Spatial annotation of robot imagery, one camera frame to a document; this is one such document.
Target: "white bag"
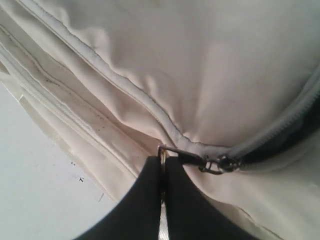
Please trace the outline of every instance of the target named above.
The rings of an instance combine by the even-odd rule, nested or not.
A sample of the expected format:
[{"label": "white bag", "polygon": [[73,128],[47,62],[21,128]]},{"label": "white bag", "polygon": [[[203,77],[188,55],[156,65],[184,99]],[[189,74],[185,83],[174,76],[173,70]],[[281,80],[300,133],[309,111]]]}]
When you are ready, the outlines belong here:
[{"label": "white bag", "polygon": [[318,239],[320,1],[0,7],[1,80],[111,198],[159,144],[227,156],[233,172],[186,167],[222,212],[260,239]]}]

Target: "zipper slider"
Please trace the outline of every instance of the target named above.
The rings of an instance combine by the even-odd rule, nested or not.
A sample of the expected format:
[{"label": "zipper slider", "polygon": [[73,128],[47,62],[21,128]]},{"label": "zipper slider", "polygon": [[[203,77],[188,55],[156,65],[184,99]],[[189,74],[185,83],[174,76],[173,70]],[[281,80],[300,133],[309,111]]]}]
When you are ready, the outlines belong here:
[{"label": "zipper slider", "polygon": [[199,170],[203,173],[210,173],[214,175],[221,175],[224,173],[231,173],[237,170],[241,165],[241,162],[230,158],[227,155],[218,156],[216,159],[209,159],[206,161],[205,167],[199,167]]},{"label": "zipper slider", "polygon": [[158,146],[158,157],[161,161],[162,172],[165,171],[165,162],[167,158],[167,151],[176,153],[178,160],[182,165],[193,165],[197,166],[202,173],[210,173],[214,175],[221,175],[223,173],[231,173],[237,170],[241,162],[230,158],[227,155],[221,155],[216,159],[205,159],[196,154],[183,151],[177,148],[167,147],[165,145]]}]

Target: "zipper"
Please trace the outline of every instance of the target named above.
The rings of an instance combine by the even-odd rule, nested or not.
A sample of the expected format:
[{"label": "zipper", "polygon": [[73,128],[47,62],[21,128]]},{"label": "zipper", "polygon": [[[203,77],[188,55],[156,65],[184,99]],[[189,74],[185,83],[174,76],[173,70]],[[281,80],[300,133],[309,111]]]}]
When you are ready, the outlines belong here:
[{"label": "zipper", "polygon": [[[243,144],[231,147],[226,153],[223,153],[216,158],[210,158],[207,155],[201,157],[187,151],[167,147],[164,145],[158,147],[158,156],[160,159],[163,159],[165,158],[163,155],[167,151],[176,153],[181,164],[197,166],[202,173],[209,173],[213,175],[231,173],[236,170],[245,171],[252,167],[258,168],[262,163],[248,163],[250,155],[257,152],[259,148],[279,136],[296,121],[299,121],[301,118],[306,116],[310,110],[317,112],[320,111],[320,66],[317,67],[308,83],[309,84],[306,85],[301,91],[301,95],[298,96],[297,99],[286,110],[289,113],[287,113],[285,117],[279,119],[276,124],[267,129],[264,134],[251,139],[249,142],[244,142]],[[304,123],[307,131],[306,128],[303,127],[299,131],[308,132],[311,134],[313,131],[320,128],[320,123],[318,123],[319,119],[320,114],[318,114],[316,119],[313,120],[313,123],[307,119],[307,122]]]}]

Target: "floor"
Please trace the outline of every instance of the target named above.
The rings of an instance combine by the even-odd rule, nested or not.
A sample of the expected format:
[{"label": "floor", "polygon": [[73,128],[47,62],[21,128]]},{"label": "floor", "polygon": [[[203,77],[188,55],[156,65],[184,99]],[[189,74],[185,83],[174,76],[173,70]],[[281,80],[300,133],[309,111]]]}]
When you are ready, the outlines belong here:
[{"label": "floor", "polygon": [[0,239],[70,240],[114,203],[0,84]]}]

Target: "wrinkled fabric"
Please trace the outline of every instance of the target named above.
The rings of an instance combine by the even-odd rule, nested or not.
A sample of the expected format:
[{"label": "wrinkled fabric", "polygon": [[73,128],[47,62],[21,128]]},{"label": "wrinkled fabric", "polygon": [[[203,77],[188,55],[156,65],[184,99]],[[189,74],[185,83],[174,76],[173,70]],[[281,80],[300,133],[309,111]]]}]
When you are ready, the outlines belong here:
[{"label": "wrinkled fabric", "polygon": [[[159,143],[218,155],[254,137],[320,62],[317,0],[0,0],[0,7],[0,71],[42,129],[117,200]],[[187,171],[208,197],[241,209],[259,238],[317,239],[318,144],[315,132],[275,156],[295,162],[277,171]]]}]

